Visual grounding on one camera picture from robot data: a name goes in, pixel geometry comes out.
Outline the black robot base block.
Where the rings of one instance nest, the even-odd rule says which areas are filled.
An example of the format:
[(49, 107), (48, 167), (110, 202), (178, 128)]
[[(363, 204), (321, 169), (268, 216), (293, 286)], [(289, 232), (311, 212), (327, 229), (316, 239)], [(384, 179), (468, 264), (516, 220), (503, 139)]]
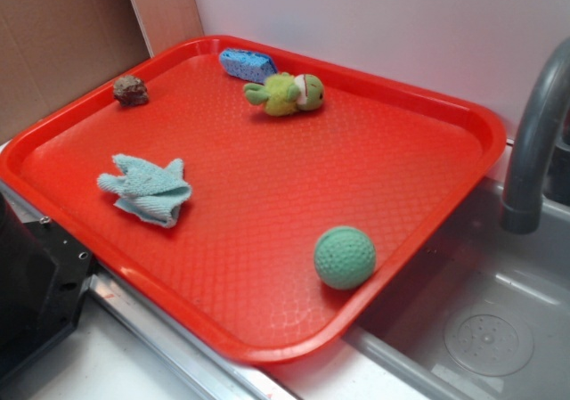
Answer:
[(1, 383), (77, 327), (93, 253), (48, 217), (22, 222), (1, 199)]

